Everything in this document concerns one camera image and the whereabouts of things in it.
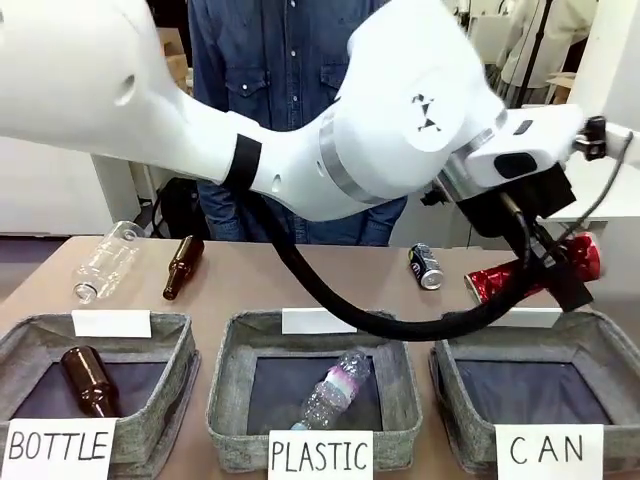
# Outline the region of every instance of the red can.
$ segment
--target red can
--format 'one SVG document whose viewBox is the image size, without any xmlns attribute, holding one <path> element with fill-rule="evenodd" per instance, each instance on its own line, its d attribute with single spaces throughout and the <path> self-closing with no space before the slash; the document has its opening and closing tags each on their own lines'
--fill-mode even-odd
<svg viewBox="0 0 640 480">
<path fill-rule="evenodd" d="M 585 283 L 591 282 L 604 275 L 600 249 L 593 234 L 588 232 L 578 234 L 565 240 L 562 245 L 567 259 L 575 268 L 580 280 Z M 478 302 L 484 303 L 503 287 L 513 273 L 515 265 L 516 261 L 513 261 L 487 270 L 468 273 L 465 275 L 464 281 L 474 298 Z M 538 293 L 543 288 L 543 285 L 534 285 L 525 297 Z"/>
</svg>

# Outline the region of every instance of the wooden table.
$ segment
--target wooden table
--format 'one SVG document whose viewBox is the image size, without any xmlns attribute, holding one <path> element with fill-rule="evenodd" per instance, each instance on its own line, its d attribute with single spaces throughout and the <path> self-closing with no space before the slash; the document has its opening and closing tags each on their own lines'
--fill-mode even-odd
<svg viewBox="0 0 640 480">
<path fill-rule="evenodd" d="M 97 243 L 77 237 L 65 243 L 11 297 L 0 305 L 0 334 L 19 319 L 36 313 L 67 312 L 77 307 L 71 294 L 72 271 Z M 280 263 L 270 245 L 208 243 L 205 258 L 193 281 L 173 303 L 162 288 L 176 241 L 145 240 L 138 269 L 101 308 L 141 308 L 188 313 L 193 318 L 197 348 L 202 353 L 189 408 L 173 453 L 160 478 L 235 479 L 266 478 L 266 473 L 230 475 L 221 472 L 205 428 L 205 407 L 223 326 L 234 313 L 250 309 L 309 307 L 315 302 Z M 418 288 L 407 267 L 405 249 L 308 246 L 301 249 L 318 273 L 337 292 L 362 308 L 385 309 L 406 320 L 437 318 L 441 313 L 473 306 L 462 277 L 512 258 L 508 252 L 436 250 L 446 283 L 436 292 Z M 136 289 L 126 288 L 138 283 Z M 540 294 L 525 303 L 551 306 Z M 468 478 L 455 462 L 434 403 L 428 372 L 430 344 L 412 344 L 424 413 L 410 470 L 380 474 L 397 480 Z"/>
</svg>

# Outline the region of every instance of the black bag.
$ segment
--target black bag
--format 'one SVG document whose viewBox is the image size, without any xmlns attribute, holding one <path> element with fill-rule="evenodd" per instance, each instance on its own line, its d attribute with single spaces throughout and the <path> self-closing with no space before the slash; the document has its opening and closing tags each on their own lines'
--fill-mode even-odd
<svg viewBox="0 0 640 480">
<path fill-rule="evenodd" d="M 200 207 L 195 180 L 172 178 L 158 193 L 152 218 L 160 208 L 162 218 L 167 223 L 170 238 L 182 239 L 194 235 L 202 240 L 211 240 L 207 221 Z M 154 225 L 156 236 L 162 237 Z"/>
</svg>

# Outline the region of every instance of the cardboard box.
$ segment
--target cardboard box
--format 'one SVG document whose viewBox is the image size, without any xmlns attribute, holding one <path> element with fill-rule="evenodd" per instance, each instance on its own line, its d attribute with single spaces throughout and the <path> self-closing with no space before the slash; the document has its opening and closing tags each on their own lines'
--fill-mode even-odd
<svg viewBox="0 0 640 480">
<path fill-rule="evenodd" d="M 547 80 L 549 85 L 555 86 L 556 88 L 552 101 L 554 105 L 567 103 L 575 78 L 575 73 L 560 72 L 552 74 L 551 78 Z"/>
<path fill-rule="evenodd" d="M 180 32 L 177 28 L 158 28 L 157 31 L 164 56 L 167 59 L 171 78 L 173 78 L 178 87 L 191 95 L 191 91 L 187 86 L 189 63 L 184 53 Z"/>
<path fill-rule="evenodd" d="M 167 66 L 169 67 L 169 72 L 171 72 L 171 77 L 176 82 L 178 80 L 186 82 L 187 73 L 189 73 L 189 64 L 187 63 L 187 56 L 184 53 L 182 55 L 167 57 Z"/>
<path fill-rule="evenodd" d="M 177 28 L 158 28 L 157 31 L 164 49 L 165 57 L 184 53 L 180 32 Z"/>
</svg>

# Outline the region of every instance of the clear plastic bottle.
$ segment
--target clear plastic bottle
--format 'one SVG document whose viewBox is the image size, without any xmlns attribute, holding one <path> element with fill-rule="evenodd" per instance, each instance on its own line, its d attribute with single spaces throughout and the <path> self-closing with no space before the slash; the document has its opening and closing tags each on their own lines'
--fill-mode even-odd
<svg viewBox="0 0 640 480">
<path fill-rule="evenodd" d="M 136 240 L 145 231 L 132 222 L 118 222 L 100 241 L 91 256 L 76 270 L 73 292 L 83 305 L 113 293 L 140 250 Z"/>
<path fill-rule="evenodd" d="M 350 350 L 318 383 L 302 409 L 302 419 L 291 430 L 329 430 L 358 394 L 371 374 L 369 359 L 360 350 Z"/>
</svg>

